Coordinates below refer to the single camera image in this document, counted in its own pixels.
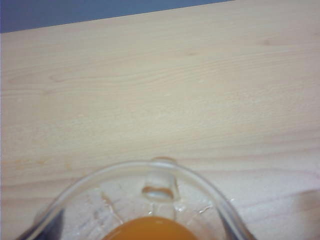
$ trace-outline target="blue background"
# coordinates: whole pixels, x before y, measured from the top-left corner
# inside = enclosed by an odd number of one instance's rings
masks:
[[[1,0],[1,32],[224,1],[226,0]]]

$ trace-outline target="clear glass container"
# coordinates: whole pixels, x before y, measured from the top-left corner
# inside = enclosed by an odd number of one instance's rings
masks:
[[[102,240],[146,216],[171,219],[199,240],[254,240],[211,183],[172,161],[131,161],[94,172],[66,189],[19,240]]]

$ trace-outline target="orange juice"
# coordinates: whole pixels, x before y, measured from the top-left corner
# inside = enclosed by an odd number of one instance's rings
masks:
[[[112,230],[103,240],[197,240],[179,223],[158,216],[128,221]]]

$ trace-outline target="wood grain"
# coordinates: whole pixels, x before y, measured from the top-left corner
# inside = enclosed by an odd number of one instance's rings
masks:
[[[259,240],[320,239],[320,1],[238,0],[1,35],[1,233],[110,163],[170,156]]]

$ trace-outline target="light wood surface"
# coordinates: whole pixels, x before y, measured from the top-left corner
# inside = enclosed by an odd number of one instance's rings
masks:
[[[170,156],[259,240],[320,239],[320,1],[238,0],[1,35],[1,233],[110,163]]]

